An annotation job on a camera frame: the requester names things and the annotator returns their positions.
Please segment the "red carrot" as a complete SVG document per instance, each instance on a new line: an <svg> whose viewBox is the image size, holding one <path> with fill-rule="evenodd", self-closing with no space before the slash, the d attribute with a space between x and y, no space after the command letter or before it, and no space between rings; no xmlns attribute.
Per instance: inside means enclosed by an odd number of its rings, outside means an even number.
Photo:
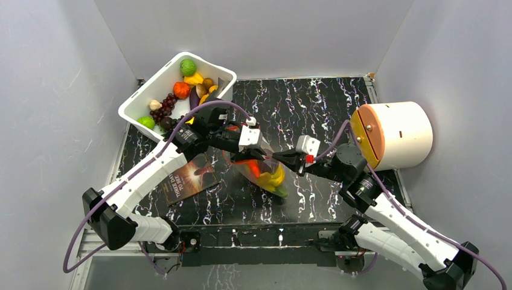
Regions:
<svg viewBox="0 0 512 290"><path fill-rule="evenodd" d="M255 159L249 160L247 162L247 166L248 166L249 170L251 171L251 174L255 178L257 178L257 179L260 178L261 171L260 171L260 166L259 166L258 160L255 160Z"/></svg>

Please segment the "clear zip top bag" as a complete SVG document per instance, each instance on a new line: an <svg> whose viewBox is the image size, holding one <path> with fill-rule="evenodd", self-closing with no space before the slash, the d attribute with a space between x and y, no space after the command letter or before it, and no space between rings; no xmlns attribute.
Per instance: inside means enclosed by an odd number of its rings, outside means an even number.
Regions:
<svg viewBox="0 0 512 290"><path fill-rule="evenodd" d="M230 160L233 155L233 153L223 151L224 159L251 183L280 198L288 197L289 193L285 185L286 173L281 163L269 156L266 156L265 160L251 159L233 162Z"/></svg>

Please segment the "yellow banana bunch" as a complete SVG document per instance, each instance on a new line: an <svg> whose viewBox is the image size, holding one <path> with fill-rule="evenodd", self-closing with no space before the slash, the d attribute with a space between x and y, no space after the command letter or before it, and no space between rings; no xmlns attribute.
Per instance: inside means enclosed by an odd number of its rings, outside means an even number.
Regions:
<svg viewBox="0 0 512 290"><path fill-rule="evenodd" d="M271 193L276 192L277 188L284 182L285 172L282 165L278 165L275 172L264 172L260 174L257 184Z"/></svg>

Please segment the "green leafy vegetable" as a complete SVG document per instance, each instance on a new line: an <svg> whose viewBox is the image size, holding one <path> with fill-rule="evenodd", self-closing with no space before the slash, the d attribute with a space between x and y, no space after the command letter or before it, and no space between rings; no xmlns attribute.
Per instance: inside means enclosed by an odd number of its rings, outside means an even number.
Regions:
<svg viewBox="0 0 512 290"><path fill-rule="evenodd" d="M286 199L289 195L289 192L287 190L287 187L285 184L281 184L277 187L275 187L275 190L273 191L273 194L280 197L280 198L284 198Z"/></svg>

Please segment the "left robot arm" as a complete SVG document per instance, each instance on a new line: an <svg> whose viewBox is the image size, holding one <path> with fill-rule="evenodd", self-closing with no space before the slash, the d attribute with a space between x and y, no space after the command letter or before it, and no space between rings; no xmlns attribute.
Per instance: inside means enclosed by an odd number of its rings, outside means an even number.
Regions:
<svg viewBox="0 0 512 290"><path fill-rule="evenodd" d="M264 160L259 123L239 105L210 100L182 117L137 165L113 183L82 196L85 222L110 250L130 242L151 242L165 251L181 243L181 231L167 217L135 214L134 208L158 184L214 147L233 153L235 161Z"/></svg>

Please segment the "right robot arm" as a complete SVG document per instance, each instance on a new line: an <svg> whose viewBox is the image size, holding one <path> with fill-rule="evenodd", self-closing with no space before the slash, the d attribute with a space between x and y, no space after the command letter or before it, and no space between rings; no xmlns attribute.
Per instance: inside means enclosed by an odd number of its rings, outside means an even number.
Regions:
<svg viewBox="0 0 512 290"><path fill-rule="evenodd" d="M342 200L361 213L331 236L320 232L316 243L322 250L374 251L412 272L426 289L464 289L473 277L477 247L446 242L386 193L379 179L365 172L367 161L356 145L341 144L333 157L319 161L295 149L273 153L272 158L299 176L309 173L342 183Z"/></svg>

